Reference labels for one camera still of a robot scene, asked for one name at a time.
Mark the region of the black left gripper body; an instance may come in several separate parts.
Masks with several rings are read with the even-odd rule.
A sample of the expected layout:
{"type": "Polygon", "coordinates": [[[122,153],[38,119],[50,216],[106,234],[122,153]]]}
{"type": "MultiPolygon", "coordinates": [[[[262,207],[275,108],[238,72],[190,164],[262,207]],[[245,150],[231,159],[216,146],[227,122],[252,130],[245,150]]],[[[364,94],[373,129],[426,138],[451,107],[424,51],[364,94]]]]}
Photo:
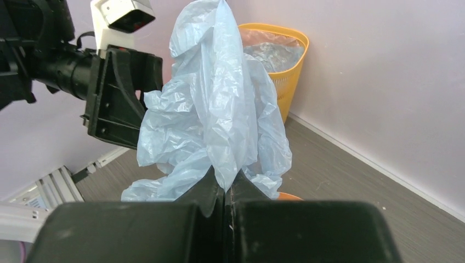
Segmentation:
{"type": "Polygon", "coordinates": [[[82,118],[88,135],[135,150],[147,110],[144,93],[162,90],[163,59],[110,46],[105,58],[94,56],[82,118]]]}

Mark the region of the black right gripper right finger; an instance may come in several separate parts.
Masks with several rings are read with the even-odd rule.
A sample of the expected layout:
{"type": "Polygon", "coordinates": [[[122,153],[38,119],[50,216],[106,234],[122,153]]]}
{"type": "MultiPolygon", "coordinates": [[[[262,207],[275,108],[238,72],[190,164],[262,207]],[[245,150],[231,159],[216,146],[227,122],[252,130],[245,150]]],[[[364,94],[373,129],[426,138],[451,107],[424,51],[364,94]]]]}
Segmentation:
{"type": "Polygon", "coordinates": [[[402,262],[366,202],[272,200],[239,172],[225,208],[226,262],[402,262]]]}

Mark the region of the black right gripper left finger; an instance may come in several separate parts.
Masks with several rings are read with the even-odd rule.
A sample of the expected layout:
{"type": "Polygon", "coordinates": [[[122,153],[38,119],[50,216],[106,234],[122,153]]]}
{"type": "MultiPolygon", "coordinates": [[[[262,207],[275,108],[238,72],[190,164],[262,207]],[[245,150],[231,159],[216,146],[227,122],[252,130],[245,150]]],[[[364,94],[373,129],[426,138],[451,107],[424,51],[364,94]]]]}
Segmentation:
{"type": "Polygon", "coordinates": [[[172,202],[73,202],[41,227],[27,262],[223,262],[214,169],[172,202]]]}

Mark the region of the orange round trash bin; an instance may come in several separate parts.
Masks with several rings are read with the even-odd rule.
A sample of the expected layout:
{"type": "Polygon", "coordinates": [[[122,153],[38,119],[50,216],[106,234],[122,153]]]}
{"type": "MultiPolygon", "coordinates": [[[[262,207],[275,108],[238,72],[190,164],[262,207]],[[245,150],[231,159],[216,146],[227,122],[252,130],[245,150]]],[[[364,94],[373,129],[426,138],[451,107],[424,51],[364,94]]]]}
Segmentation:
{"type": "Polygon", "coordinates": [[[289,193],[279,192],[277,200],[281,201],[302,201],[303,199],[289,193]]]}

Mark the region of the light blue trash bag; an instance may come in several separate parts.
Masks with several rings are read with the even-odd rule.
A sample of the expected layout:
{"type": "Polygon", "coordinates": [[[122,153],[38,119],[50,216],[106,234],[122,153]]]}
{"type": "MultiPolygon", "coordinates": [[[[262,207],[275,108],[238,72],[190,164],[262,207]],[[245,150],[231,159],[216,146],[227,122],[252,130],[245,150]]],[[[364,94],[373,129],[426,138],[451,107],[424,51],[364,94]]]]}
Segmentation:
{"type": "Polygon", "coordinates": [[[193,1],[179,14],[169,43],[172,78],[147,92],[137,161],[164,177],[133,182],[124,202],[174,201],[214,169],[229,190],[242,171],[276,199],[292,152],[264,66],[243,51],[226,1],[193,1]]]}

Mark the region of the yellow mesh trash bin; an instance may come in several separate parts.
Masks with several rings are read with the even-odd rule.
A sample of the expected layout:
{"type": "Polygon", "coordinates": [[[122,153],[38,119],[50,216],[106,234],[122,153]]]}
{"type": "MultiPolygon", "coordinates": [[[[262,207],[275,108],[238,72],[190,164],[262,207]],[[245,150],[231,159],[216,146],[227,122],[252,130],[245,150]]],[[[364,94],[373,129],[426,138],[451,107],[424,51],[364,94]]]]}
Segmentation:
{"type": "Polygon", "coordinates": [[[309,38],[282,26],[248,23],[239,25],[244,53],[262,63],[277,92],[277,103],[285,122],[299,81],[309,38]]]}

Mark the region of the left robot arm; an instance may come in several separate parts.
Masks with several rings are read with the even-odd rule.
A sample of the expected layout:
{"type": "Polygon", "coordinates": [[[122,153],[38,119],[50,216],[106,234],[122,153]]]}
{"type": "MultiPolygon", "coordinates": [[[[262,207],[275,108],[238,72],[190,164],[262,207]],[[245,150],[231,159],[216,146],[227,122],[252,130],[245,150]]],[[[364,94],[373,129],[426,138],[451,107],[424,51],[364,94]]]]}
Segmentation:
{"type": "Polygon", "coordinates": [[[136,149],[146,93],[161,90],[162,58],[140,52],[134,33],[153,22],[149,1],[91,1],[94,49],[75,36],[66,1],[1,1],[1,108],[32,104],[32,82],[86,102],[88,134],[136,149]]]}

